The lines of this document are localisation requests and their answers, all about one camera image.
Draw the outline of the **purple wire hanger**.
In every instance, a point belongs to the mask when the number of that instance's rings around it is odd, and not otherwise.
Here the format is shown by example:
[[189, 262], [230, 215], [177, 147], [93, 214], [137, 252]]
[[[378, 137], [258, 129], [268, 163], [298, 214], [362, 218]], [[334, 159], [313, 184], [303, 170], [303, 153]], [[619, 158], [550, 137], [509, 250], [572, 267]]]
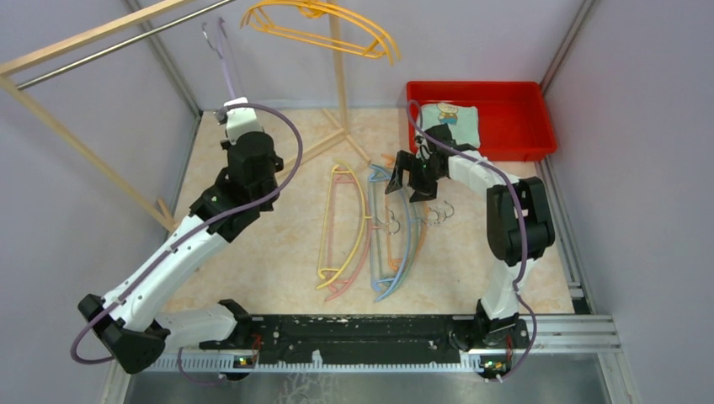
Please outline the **purple wire hanger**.
[[203, 35], [209, 48], [216, 54], [221, 66], [221, 74], [226, 84], [230, 99], [235, 99], [240, 94], [241, 85], [237, 74], [233, 71], [235, 60], [230, 46], [230, 40], [225, 28], [225, 19], [218, 17], [215, 22], [215, 33], [208, 32], [208, 22], [201, 24], [201, 34]]

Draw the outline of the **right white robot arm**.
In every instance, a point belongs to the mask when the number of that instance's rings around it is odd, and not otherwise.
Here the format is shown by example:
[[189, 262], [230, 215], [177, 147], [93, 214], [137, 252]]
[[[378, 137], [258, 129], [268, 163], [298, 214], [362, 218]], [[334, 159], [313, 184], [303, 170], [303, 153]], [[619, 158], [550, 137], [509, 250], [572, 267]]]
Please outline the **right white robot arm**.
[[555, 241], [545, 185], [538, 177], [508, 174], [474, 145], [457, 143], [446, 124], [423, 131], [420, 146], [416, 153], [397, 153], [386, 191], [408, 185], [412, 202], [430, 201], [437, 196], [438, 182], [448, 178], [483, 198], [486, 236], [496, 263], [477, 302], [474, 335], [481, 345], [495, 347], [515, 328], [520, 291], [536, 261]]

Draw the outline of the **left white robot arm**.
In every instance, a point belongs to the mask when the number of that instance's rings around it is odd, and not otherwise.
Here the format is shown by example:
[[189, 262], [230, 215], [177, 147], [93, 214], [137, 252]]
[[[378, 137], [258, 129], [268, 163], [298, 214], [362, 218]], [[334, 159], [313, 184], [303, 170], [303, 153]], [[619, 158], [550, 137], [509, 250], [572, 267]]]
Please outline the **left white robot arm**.
[[205, 261], [233, 242], [280, 196], [276, 174], [284, 161], [258, 122], [257, 104], [236, 98], [216, 112], [224, 125], [227, 165], [190, 206], [177, 229], [122, 284], [86, 295], [78, 310], [110, 357], [129, 375], [142, 372], [166, 351], [247, 348], [253, 327], [234, 300], [208, 309], [167, 314], [168, 299]]

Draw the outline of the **light green folded garment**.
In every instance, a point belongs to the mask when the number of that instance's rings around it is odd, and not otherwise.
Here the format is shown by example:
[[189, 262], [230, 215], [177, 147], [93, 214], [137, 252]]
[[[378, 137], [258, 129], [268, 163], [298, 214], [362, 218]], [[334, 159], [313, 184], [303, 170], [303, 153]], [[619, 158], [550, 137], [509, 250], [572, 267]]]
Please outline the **light green folded garment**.
[[451, 138], [457, 144], [468, 144], [476, 149], [481, 146], [477, 107], [445, 102], [425, 104], [421, 107], [419, 117], [422, 119], [424, 130], [446, 124], [450, 130]]

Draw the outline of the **red plastic bin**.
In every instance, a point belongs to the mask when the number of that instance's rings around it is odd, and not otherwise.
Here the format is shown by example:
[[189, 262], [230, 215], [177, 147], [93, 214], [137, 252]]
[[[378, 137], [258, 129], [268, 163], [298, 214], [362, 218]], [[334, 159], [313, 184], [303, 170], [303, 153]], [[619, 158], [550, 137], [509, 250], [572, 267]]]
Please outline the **red plastic bin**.
[[479, 151], [496, 162], [539, 162], [557, 150], [541, 87], [536, 82], [410, 81], [406, 100], [421, 106], [474, 107]]

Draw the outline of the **metal hanging rod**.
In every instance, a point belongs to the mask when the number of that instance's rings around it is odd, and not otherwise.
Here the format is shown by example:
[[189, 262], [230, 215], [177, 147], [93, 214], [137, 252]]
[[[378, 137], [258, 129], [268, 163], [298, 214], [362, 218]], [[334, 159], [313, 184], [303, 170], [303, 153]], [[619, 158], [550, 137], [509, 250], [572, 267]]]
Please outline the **metal hanging rod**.
[[[41, 50], [34, 51], [28, 56], [22, 56], [16, 60], [7, 62], [2, 66], [3, 76], [11, 77], [13, 74], [20, 73], [28, 68], [38, 66], [59, 56], [65, 55], [68, 52], [78, 50], [86, 45], [91, 45], [107, 36], [117, 34], [125, 29], [134, 28], [137, 25], [143, 23], [148, 23], [151, 19], [173, 11], [176, 8], [180, 8], [185, 4], [185, 1], [161, 1], [160, 3], [153, 4], [149, 8], [142, 8], [116, 21], [104, 24], [96, 29], [91, 29], [70, 39], [63, 40], [58, 44], [47, 46], [46, 48], [43, 48]], [[124, 50], [125, 48], [132, 46], [135, 43], [141, 42], [143, 40], [148, 40], [169, 29], [180, 26], [181, 24], [185, 24], [191, 20], [197, 19], [199, 16], [208, 14], [219, 8], [225, 7], [228, 4], [228, 1], [215, 1], [209, 5], [204, 6], [203, 8], [195, 10], [192, 13], [185, 14], [184, 16], [170, 20], [165, 24], [155, 26], [149, 30], [144, 30], [138, 35], [134, 35], [121, 42], [105, 47], [101, 50], [97, 50], [94, 53], [87, 55], [83, 58], [67, 63], [63, 66], [59, 66], [54, 70], [45, 72], [20, 84], [16, 84], [15, 87], [19, 91], [24, 91], [26, 89], [35, 87], [41, 83], [48, 82], [56, 77], [72, 72], [81, 66], [86, 66], [94, 61], [112, 55], [120, 50]]]

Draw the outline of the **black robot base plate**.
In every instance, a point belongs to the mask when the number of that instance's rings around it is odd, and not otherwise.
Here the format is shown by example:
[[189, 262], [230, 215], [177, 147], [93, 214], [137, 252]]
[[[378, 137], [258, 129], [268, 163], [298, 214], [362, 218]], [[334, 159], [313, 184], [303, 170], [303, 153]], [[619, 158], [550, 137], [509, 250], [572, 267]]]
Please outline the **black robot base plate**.
[[204, 350], [245, 349], [259, 364], [329, 365], [456, 364], [461, 354], [526, 348], [524, 320], [490, 327], [461, 315], [253, 315], [231, 336], [205, 341]]

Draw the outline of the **aluminium frame rail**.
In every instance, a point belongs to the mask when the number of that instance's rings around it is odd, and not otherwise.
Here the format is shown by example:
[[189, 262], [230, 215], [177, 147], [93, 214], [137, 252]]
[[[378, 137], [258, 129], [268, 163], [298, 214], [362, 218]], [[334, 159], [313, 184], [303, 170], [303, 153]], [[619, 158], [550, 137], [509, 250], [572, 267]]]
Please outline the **aluminium frame rail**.
[[510, 327], [486, 333], [473, 315], [447, 317], [450, 343], [471, 354], [600, 354], [621, 351], [621, 340], [610, 316], [520, 316]]

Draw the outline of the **wooden clothes rack frame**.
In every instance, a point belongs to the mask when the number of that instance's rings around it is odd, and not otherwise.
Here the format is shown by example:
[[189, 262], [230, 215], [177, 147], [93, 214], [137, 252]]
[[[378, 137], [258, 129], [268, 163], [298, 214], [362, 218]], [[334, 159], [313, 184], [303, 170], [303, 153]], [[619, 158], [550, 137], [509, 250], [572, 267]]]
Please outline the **wooden clothes rack frame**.
[[[119, 1], [4, 1], [8, 60], [125, 14]], [[30, 90], [140, 195], [172, 198], [194, 114], [140, 43]], [[149, 243], [164, 230], [7, 93], [1, 96], [1, 243]]]

